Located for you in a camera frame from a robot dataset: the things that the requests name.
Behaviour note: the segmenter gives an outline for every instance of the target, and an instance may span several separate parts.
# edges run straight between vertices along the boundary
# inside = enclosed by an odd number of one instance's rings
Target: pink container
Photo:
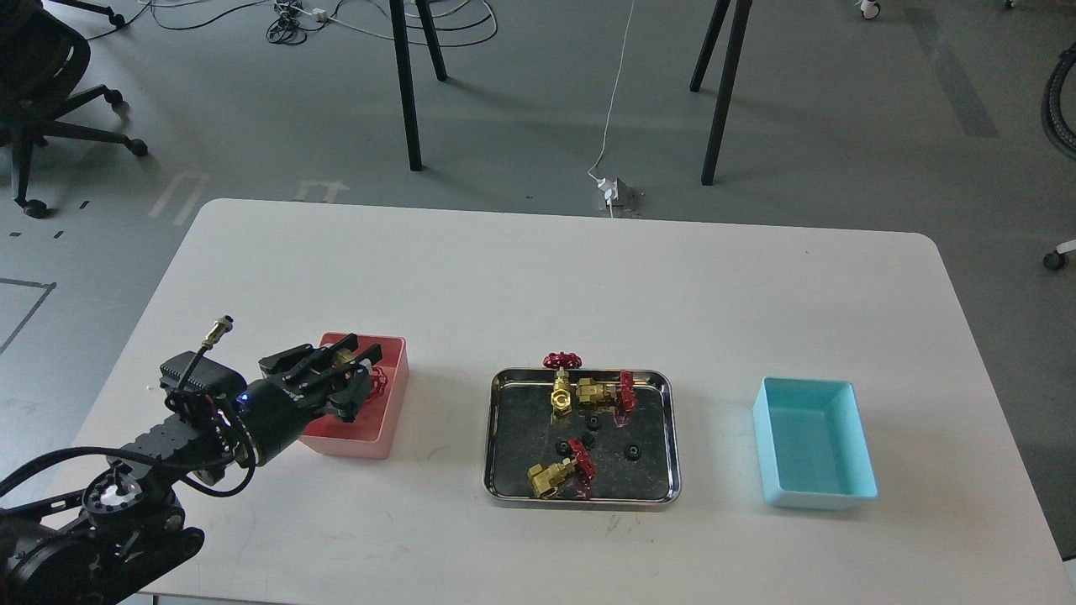
[[[340,332],[326,333],[321,344],[337,342],[344,336],[346,334]],[[388,458],[407,388],[407,342],[395,336],[358,335],[359,351],[371,344],[381,344],[382,360],[378,367],[388,379],[385,391],[363,405],[355,422],[342,422],[329,416],[311,422],[299,440],[315,452],[379,460]]]

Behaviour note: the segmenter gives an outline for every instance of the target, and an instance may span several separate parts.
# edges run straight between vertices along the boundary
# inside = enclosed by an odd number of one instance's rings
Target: cable bundle
[[[1064,87],[1065,76],[1072,71],[1074,64],[1076,64],[1076,44],[1061,53],[1061,60],[1046,83],[1046,92],[1043,94],[1043,129],[1046,130],[1046,138],[1051,143],[1068,157],[1076,159],[1076,132],[1073,132],[1061,115],[1061,88]]]

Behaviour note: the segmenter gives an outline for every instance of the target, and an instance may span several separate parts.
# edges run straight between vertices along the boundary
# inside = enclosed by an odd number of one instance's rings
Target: black chair
[[[48,14],[37,0],[0,0],[0,143],[11,143],[12,191],[27,216],[44,219],[48,208],[26,199],[33,145],[45,137],[119,143],[137,156],[145,143],[117,132],[58,119],[97,97],[116,108],[118,90],[103,85],[71,95],[89,65],[89,43]]]
[[[98,4],[91,4],[89,2],[83,2],[82,0],[51,0],[57,4],[63,4],[65,6],[72,6],[74,9],[80,9],[82,11],[89,11],[90,13],[97,13],[99,15],[104,15],[109,17],[109,23],[112,24],[116,29],[122,28],[127,25],[127,19],[123,15],[112,10],[112,6],[101,6]]]

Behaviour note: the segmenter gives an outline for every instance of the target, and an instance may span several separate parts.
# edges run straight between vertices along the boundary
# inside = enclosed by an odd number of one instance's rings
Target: black hose
[[[1074,64],[1076,64],[1076,44],[1061,53],[1061,60],[1046,83],[1046,92],[1043,94],[1043,129],[1046,130],[1046,138],[1051,143],[1068,157],[1076,159],[1076,132],[1073,132],[1061,114],[1061,88]]]
[[[227,455],[217,460],[209,460],[196,463],[173,463],[164,462],[159,459],[140,454],[138,452],[131,452],[127,450],[119,450],[115,448],[95,448],[95,447],[76,447],[76,448],[65,448],[62,450],[56,450],[54,452],[48,452],[46,454],[39,455],[38,458],[27,462],[23,466],[16,468],[11,475],[9,475],[3,481],[0,481],[0,497],[8,495],[9,492],[14,490],[20,483],[33,477],[34,475],[41,473],[42,470],[55,466],[61,462],[71,460],[73,458],[80,458],[84,455],[108,455],[112,458],[118,458],[119,460],[126,460],[129,462],[137,462],[139,464],[145,464],[147,466],[156,466],[159,468],[170,468],[172,470],[201,470],[210,466],[220,466],[222,464],[230,464],[235,460],[235,455]]]

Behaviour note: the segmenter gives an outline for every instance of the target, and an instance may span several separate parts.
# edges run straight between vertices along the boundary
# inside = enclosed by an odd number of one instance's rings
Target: power adapter
[[[610,215],[613,208],[622,211],[632,211],[636,208],[635,189],[620,179],[601,179],[598,181],[598,189],[605,197],[606,208]]]

